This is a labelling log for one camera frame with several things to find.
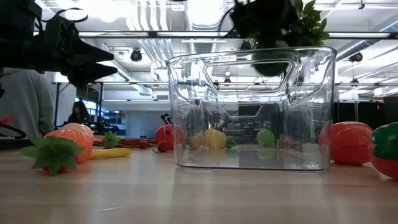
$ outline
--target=table surface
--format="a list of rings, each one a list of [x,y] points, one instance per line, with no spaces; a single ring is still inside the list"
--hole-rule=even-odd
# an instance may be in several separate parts
[[[398,221],[398,182],[370,167],[324,174],[190,170],[173,154],[133,150],[49,177],[0,152],[0,223],[294,223]]]

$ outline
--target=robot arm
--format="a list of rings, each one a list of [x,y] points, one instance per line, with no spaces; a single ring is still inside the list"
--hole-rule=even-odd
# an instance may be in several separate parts
[[[113,54],[84,43],[75,22],[59,16],[62,12],[44,21],[43,30],[42,9],[34,0],[0,0],[0,68],[60,72],[75,86],[116,73],[117,68],[97,63],[113,60]]]

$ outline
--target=transparent container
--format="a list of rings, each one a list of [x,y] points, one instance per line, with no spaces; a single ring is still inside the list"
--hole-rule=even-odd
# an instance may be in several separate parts
[[[169,60],[177,165],[327,169],[335,58],[303,47]]]

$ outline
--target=ceiling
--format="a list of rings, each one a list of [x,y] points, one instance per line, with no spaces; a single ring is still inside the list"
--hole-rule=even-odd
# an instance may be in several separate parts
[[[223,2],[223,0],[189,0],[189,1],[201,1],[202,4],[197,5],[195,8],[195,14],[199,15],[199,18],[211,19],[214,14],[214,8],[217,7],[218,2]],[[89,15],[89,19],[85,22],[77,24],[77,28],[80,32],[84,31],[127,31],[132,30],[132,26],[128,26],[127,21],[129,19],[137,18],[137,22],[140,28],[133,26],[136,30],[157,30],[166,29],[168,30],[189,30],[192,26],[187,25],[187,20],[185,17],[185,10],[183,4],[175,3],[165,0],[41,0],[36,2],[42,6],[43,18],[48,19],[53,16],[54,12],[59,11],[62,8],[69,7],[80,7],[83,8]],[[392,21],[398,21],[398,1],[397,0],[364,0],[365,8],[359,10],[360,0],[317,0],[316,9],[323,10],[322,17],[327,17],[326,30],[330,32],[378,32],[389,25]],[[226,0],[226,7],[224,10],[229,9],[233,5],[233,0]],[[153,13],[156,15],[155,26],[151,25],[151,18],[153,19]],[[79,16],[78,13],[70,14],[69,16]],[[147,24],[143,24],[142,18],[146,17]],[[226,18],[221,30],[230,30],[232,28],[232,23],[229,17]],[[151,56],[145,52],[139,39],[94,39],[90,43],[101,47],[105,44],[109,51],[115,54],[115,61],[118,65],[128,73],[132,81],[162,81],[154,75],[157,73],[156,65],[152,63]],[[169,59],[167,55],[164,54],[165,51],[162,48],[162,43],[158,40],[154,40],[154,44],[159,50],[160,58]],[[190,54],[190,39],[170,39],[170,49],[172,53],[168,53],[169,57],[171,55],[178,56],[184,54]],[[339,54],[344,52],[344,50],[349,49],[359,40],[326,40],[325,45],[338,50]],[[226,39],[220,40],[220,42],[214,44],[214,49],[216,52],[238,50],[242,40],[238,39]],[[336,82],[349,82],[353,77],[361,77],[362,74],[371,74],[372,72],[382,71],[376,75],[372,75],[367,79],[360,80],[361,82],[374,83],[374,82],[386,82],[390,81],[391,78],[398,78],[398,68],[395,68],[392,64],[398,62],[398,51],[395,49],[398,46],[398,41],[396,40],[382,40],[369,46],[368,48],[362,49],[363,60],[359,63],[351,63],[345,60],[340,60],[336,64],[336,69],[338,74],[336,76]],[[140,48],[142,53],[142,60],[140,62],[132,62],[129,58],[131,52],[135,48]],[[251,73],[253,69],[247,69],[242,67],[229,67],[229,68],[218,68],[213,71],[212,79],[223,81],[226,77],[225,72],[230,73],[230,77],[238,77],[232,80],[233,82],[254,82],[259,76],[258,74]],[[120,82],[121,80],[117,75],[111,77],[106,77],[102,80],[107,82]],[[130,88],[126,85],[109,85],[105,86],[105,91],[124,91]],[[361,88],[362,90],[373,90],[376,87],[367,86]],[[166,86],[158,86],[154,88],[154,91],[165,90]],[[350,90],[352,87],[341,87],[340,92]]]

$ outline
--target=toy fruit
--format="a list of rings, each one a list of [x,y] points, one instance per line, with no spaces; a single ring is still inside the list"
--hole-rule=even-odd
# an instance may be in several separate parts
[[[157,145],[158,152],[167,152],[169,149],[170,149],[170,146],[167,141],[162,141]]]
[[[236,141],[234,139],[234,137],[232,136],[227,136],[226,137],[226,143],[225,143],[225,147],[227,149],[231,149],[232,147],[236,146]]]
[[[88,137],[94,139],[94,134],[92,132],[92,130],[85,126],[84,124],[78,124],[78,123],[69,123],[66,124],[64,126],[62,126],[61,130],[76,130],[76,131],[80,131],[83,132],[85,134],[88,135]]]
[[[203,137],[203,131],[197,133],[194,137],[189,140],[189,146],[191,149],[197,150],[202,145],[205,144],[205,139]]]
[[[36,158],[32,169],[42,168],[51,176],[66,169],[76,170],[76,162],[84,148],[72,139],[57,136],[31,138],[33,146],[20,149],[24,156]]]
[[[333,124],[330,159],[337,164],[355,166],[370,162],[369,149],[373,146],[369,138],[371,133],[372,128],[360,122],[347,121]],[[328,136],[321,134],[318,139],[320,146],[328,142]]]
[[[226,135],[215,129],[207,129],[203,135],[205,146],[209,149],[224,149]]]
[[[148,148],[148,141],[146,139],[141,139],[139,141],[139,148],[140,149],[146,149]]]
[[[113,134],[112,131],[108,131],[105,133],[105,138],[103,139],[104,148],[111,149],[115,147],[120,140],[121,138],[117,137],[116,133]]]
[[[175,125],[177,144],[182,144],[184,140],[183,131],[180,126]],[[163,141],[169,143],[169,150],[174,149],[174,139],[173,139],[173,126],[171,124],[166,124],[161,126],[155,133],[156,143],[159,145]]]
[[[372,165],[380,173],[398,179],[398,122],[381,126],[373,131],[374,144],[369,156]]]
[[[131,154],[130,149],[126,148],[114,148],[114,149],[93,149],[89,159],[96,158],[113,158],[123,157]]]
[[[277,155],[277,152],[275,149],[259,150],[257,151],[257,155],[260,159],[273,159]]]
[[[79,153],[79,160],[77,163],[85,162],[93,152],[93,139],[87,134],[75,130],[56,130],[46,134],[44,137],[56,136],[66,139],[71,139],[76,142],[77,146],[84,148],[83,152]]]
[[[275,145],[275,134],[270,130],[262,130],[257,133],[257,142],[260,146]]]
[[[299,145],[299,143],[294,141],[292,137],[286,135],[281,135],[277,142],[278,147],[295,147]]]

